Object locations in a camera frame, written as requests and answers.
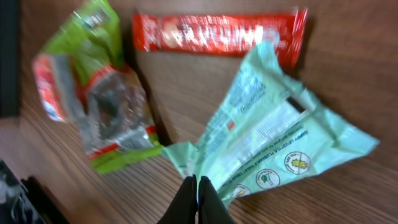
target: wood grain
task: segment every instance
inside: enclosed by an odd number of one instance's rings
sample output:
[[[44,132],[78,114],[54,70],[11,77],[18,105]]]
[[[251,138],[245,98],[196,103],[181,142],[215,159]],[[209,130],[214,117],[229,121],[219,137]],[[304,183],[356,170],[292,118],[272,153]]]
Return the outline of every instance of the wood grain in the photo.
[[[82,0],[21,0],[21,116],[0,121],[0,157],[35,175],[71,223],[155,223],[182,180],[155,157],[100,176],[72,124],[48,119],[31,61]],[[235,200],[238,223],[398,223],[398,1],[113,0],[127,37],[137,10],[153,14],[242,13],[308,6],[313,26],[295,75],[323,102],[380,138],[368,157],[321,176]],[[217,109],[241,59],[138,52],[134,57],[171,141],[195,141]]]

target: wooden surface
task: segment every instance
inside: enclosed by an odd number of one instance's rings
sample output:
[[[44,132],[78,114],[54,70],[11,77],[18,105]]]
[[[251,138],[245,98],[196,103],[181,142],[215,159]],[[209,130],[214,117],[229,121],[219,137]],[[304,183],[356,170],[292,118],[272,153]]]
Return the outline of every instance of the wooden surface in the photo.
[[[48,119],[30,63],[81,0],[21,0],[21,116],[0,121],[0,157],[35,175],[71,223],[155,223],[182,180],[161,157],[100,176],[75,125]],[[111,1],[128,34],[134,9],[167,13],[262,12],[308,6],[309,39],[294,75],[347,120],[381,140],[368,157],[321,176],[235,200],[238,223],[398,223],[398,1]],[[143,53],[137,64],[173,142],[195,141],[217,109],[240,59]]]

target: brown tabletop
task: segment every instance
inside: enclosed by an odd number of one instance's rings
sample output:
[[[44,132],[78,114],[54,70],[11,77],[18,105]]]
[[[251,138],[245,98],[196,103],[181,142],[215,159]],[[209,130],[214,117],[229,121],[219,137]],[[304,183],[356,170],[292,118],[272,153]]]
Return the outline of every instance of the brown tabletop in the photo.
[[[182,180],[161,157],[98,175],[73,124],[48,119],[31,61],[82,0],[21,0],[21,115],[0,121],[0,157],[18,178],[36,176],[71,223],[155,223]],[[254,13],[307,6],[309,39],[295,76],[331,109],[381,140],[368,157],[235,200],[238,223],[398,223],[398,1],[111,1],[128,32],[134,10]],[[241,59],[137,53],[152,105],[173,142],[196,141]]]

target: wrapper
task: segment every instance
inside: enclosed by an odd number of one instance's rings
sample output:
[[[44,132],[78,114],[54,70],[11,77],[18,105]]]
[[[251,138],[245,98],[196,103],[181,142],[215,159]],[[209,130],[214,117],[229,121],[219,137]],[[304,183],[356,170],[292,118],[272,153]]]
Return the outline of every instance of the wrapper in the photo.
[[[78,123],[84,152],[100,173],[162,149],[145,91],[124,62],[119,23],[105,0],[87,2],[33,61],[48,116]]]
[[[272,42],[283,67],[300,54],[307,10],[260,15],[132,17],[136,49],[243,56],[263,40]]]
[[[378,143],[284,75],[265,41],[246,55],[199,141],[163,154],[182,176],[207,176],[227,207],[365,156]]]

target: printed label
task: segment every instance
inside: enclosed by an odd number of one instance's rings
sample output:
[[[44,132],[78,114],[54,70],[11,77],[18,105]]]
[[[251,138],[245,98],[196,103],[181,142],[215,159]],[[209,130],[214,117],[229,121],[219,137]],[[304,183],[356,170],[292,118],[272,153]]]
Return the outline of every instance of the printed label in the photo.
[[[256,182],[263,189],[271,189],[280,184],[280,178],[275,171],[263,169],[257,173]]]
[[[246,187],[243,184],[238,184],[237,186],[235,186],[234,190],[232,191],[232,198],[238,198],[238,197],[243,197],[246,195],[250,195],[251,192],[249,190],[248,187]]]
[[[291,152],[285,158],[286,169],[296,175],[308,171],[310,164],[310,158],[302,152]]]

